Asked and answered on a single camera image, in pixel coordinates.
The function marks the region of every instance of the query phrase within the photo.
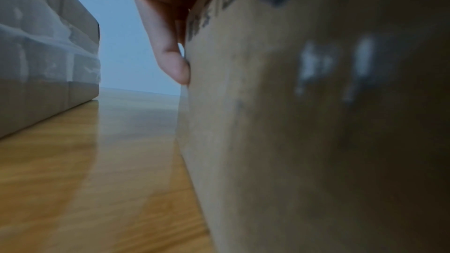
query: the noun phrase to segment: wooden table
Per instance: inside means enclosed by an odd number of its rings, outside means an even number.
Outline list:
[[[214,252],[177,109],[177,97],[104,89],[0,140],[0,252]]]

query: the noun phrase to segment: box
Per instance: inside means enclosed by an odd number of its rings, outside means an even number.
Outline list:
[[[99,25],[78,0],[0,7],[0,137],[98,96]]]
[[[220,253],[449,252],[450,0],[198,0],[178,142]]]

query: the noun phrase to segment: taped cardboard box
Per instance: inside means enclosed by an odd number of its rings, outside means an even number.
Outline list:
[[[199,0],[178,141],[220,253],[449,252],[450,0]]]
[[[99,26],[78,0],[0,6],[0,137],[98,96]]]

